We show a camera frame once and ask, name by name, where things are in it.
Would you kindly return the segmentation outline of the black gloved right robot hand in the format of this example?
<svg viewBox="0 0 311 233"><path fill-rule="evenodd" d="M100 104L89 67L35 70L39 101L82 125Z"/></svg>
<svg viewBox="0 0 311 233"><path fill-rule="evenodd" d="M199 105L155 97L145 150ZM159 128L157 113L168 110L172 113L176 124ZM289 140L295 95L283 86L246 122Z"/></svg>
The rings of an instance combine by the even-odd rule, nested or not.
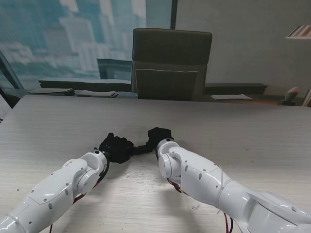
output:
<svg viewBox="0 0 311 233"><path fill-rule="evenodd" d="M146 148L148 152L152 152L162 140L173 140L172 132L169 129L155 127L148 131L148 141Z"/></svg>

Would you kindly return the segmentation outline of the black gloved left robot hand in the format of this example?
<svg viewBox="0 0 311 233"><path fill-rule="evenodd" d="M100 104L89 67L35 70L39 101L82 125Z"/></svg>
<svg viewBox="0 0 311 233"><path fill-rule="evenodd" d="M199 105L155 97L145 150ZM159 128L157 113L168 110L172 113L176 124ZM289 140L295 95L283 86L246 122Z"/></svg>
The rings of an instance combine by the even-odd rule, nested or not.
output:
<svg viewBox="0 0 311 233"><path fill-rule="evenodd" d="M108 160L112 163L122 164L131 157L134 144L126 138L114 136L109 133L104 141L99 145L99 151L108 155Z"/></svg>

